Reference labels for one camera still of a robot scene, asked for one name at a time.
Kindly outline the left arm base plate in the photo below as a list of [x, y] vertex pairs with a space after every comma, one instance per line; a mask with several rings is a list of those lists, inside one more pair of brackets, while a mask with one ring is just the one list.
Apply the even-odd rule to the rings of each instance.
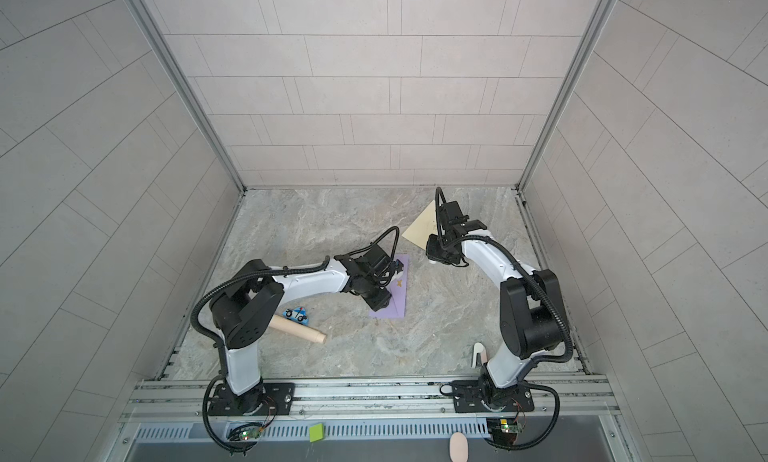
[[244, 394], [235, 395], [223, 383], [217, 384], [204, 400], [212, 416], [283, 416], [290, 414], [295, 388], [293, 383], [262, 382]]

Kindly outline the beige wooden rolling pin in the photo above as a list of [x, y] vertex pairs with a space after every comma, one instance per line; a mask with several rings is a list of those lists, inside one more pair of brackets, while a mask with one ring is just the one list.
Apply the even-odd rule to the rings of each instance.
[[269, 328], [316, 344], [324, 344], [327, 339], [326, 334], [279, 315], [272, 317]]

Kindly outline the right circuit board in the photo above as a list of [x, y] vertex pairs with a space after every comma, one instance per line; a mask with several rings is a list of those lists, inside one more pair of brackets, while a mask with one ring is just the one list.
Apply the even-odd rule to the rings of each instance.
[[488, 418], [486, 423], [487, 442], [495, 446], [514, 446], [524, 430], [524, 425], [517, 419]]

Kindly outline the yellow envelope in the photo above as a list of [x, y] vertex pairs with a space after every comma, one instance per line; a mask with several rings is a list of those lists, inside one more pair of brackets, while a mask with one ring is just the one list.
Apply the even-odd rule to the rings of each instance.
[[422, 251], [426, 250], [428, 239], [437, 233], [435, 202], [432, 201], [406, 228], [402, 236]]

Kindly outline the blue toy car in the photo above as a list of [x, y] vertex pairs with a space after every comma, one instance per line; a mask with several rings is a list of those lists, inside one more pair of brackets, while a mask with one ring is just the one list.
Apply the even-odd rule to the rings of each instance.
[[283, 312], [283, 317], [303, 326], [308, 325], [308, 315], [304, 307], [286, 309]]

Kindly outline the aluminium rail frame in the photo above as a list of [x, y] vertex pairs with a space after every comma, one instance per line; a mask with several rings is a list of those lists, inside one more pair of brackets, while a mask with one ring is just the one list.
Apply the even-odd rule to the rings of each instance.
[[581, 373], [534, 373], [504, 402], [484, 402], [473, 376], [267, 379], [266, 405], [250, 414], [226, 389], [212, 399], [214, 422], [262, 420], [613, 415], [620, 411], [609, 380]]

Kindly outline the circuit board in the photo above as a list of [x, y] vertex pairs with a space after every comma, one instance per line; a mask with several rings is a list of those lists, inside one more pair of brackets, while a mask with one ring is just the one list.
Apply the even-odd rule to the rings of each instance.
[[517, 419], [488, 418], [486, 423], [487, 442], [495, 446], [514, 446], [524, 430], [524, 425]]
[[253, 443], [263, 432], [261, 423], [247, 423], [241, 426], [233, 427], [229, 430], [227, 441], [232, 443]]

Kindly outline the white pink stapler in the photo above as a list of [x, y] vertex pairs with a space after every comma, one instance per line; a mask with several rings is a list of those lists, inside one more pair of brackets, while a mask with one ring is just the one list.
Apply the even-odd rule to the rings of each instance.
[[482, 368], [487, 362], [488, 355], [486, 347], [482, 343], [476, 342], [473, 346], [471, 367]]

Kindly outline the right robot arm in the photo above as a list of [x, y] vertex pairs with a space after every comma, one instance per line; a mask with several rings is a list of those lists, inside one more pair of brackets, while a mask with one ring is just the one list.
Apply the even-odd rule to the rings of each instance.
[[574, 344], [557, 276], [523, 265], [485, 224], [471, 220], [442, 190], [435, 194], [436, 232], [426, 255], [433, 263], [463, 267], [472, 262], [499, 288], [502, 346], [483, 363], [479, 387], [483, 403], [501, 410], [524, 392], [525, 377], [541, 363], [564, 364]]

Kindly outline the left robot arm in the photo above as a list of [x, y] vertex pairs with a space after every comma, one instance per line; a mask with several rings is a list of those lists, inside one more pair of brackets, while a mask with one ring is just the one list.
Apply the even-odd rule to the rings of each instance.
[[195, 304], [190, 325], [213, 341], [230, 392], [251, 396], [263, 384], [257, 342], [281, 304], [342, 293], [362, 298], [378, 312], [389, 306], [389, 285], [403, 270], [401, 261], [374, 244], [316, 265], [271, 267], [252, 260]]

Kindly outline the green sticky note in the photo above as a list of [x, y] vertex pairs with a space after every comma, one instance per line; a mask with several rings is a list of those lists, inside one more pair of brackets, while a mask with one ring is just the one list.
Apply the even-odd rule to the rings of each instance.
[[309, 441], [311, 443], [322, 441], [325, 438], [325, 426], [323, 423], [318, 423], [309, 427], [308, 431]]

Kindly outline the left circuit board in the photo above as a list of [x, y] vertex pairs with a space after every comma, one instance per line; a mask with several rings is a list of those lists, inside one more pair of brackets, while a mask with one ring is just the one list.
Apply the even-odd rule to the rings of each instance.
[[233, 427], [229, 430], [227, 441], [232, 443], [253, 443], [263, 432], [261, 423], [247, 423], [241, 426]]

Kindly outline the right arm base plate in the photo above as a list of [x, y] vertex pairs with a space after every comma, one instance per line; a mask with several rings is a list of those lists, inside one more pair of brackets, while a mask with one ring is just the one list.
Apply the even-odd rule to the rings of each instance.
[[530, 390], [522, 385], [499, 389], [489, 379], [455, 380], [448, 384], [447, 396], [456, 413], [533, 412]]

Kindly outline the purple paper sheet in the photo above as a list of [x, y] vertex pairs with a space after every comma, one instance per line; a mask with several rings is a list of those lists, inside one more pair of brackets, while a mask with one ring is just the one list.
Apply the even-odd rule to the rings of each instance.
[[389, 303], [385, 308], [378, 311], [370, 311], [370, 318], [403, 319], [405, 317], [409, 256], [397, 254], [396, 260], [402, 263], [403, 270], [387, 286], [387, 290], [391, 294]]

